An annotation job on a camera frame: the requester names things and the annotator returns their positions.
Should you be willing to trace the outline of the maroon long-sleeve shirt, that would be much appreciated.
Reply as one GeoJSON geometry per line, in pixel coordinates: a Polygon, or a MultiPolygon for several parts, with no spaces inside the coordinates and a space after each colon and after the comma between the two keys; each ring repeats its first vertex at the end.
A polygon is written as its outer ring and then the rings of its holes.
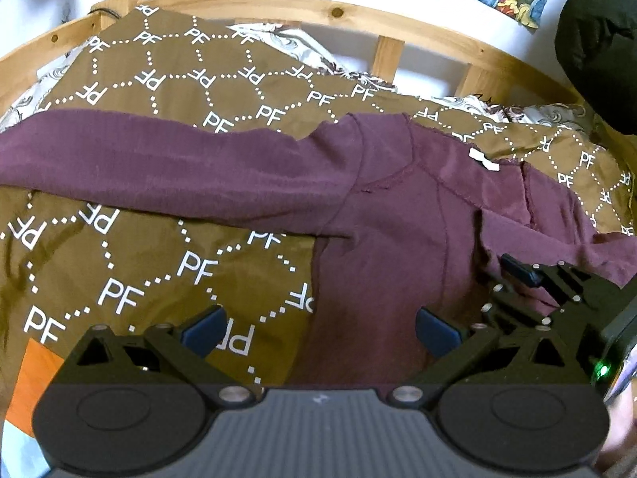
{"type": "Polygon", "coordinates": [[[617,285],[636,241],[600,234],[526,163],[495,172],[403,114],[349,114],[294,139],[213,134],[96,110],[36,114],[1,137],[2,184],[97,204],[311,235],[314,313],[291,383],[389,387],[428,362],[421,306],[476,321],[499,257],[566,261],[617,285]]]}

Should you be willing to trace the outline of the brown PF patterned quilt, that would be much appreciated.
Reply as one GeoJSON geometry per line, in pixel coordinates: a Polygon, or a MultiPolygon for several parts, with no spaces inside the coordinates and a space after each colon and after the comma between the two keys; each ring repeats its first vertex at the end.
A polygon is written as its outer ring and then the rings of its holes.
{"type": "MultiPolygon", "coordinates": [[[[566,125],[508,128],[499,140],[444,134],[490,172],[505,162],[534,167],[575,194],[596,232],[635,239],[633,176],[608,150],[566,125]]],[[[209,362],[248,385],[291,383],[314,313],[316,243],[1,181],[2,414],[29,430],[37,388],[50,377],[45,364],[88,327],[136,335],[214,304],[228,327],[209,362]]]]}

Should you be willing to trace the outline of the black puffy jacket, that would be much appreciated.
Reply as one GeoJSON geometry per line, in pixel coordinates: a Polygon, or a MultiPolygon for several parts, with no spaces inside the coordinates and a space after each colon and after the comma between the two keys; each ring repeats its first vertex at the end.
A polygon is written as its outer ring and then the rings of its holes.
{"type": "Polygon", "coordinates": [[[574,89],[611,127],[636,134],[636,0],[567,0],[554,40],[574,89]]]}

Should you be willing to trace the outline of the wooden bed frame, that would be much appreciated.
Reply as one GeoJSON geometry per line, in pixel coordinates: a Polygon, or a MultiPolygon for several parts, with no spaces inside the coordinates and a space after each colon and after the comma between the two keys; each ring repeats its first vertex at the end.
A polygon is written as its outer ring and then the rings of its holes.
{"type": "Polygon", "coordinates": [[[512,91],[570,105],[575,92],[481,41],[411,18],[327,0],[107,0],[6,55],[1,124],[57,109],[117,111],[211,133],[269,128],[296,138],[348,114],[405,114],[440,131],[502,139],[512,91]],[[369,76],[313,66],[255,36],[253,24],[370,32],[369,76]],[[464,65],[448,98],[394,93],[404,47],[464,65]]]}

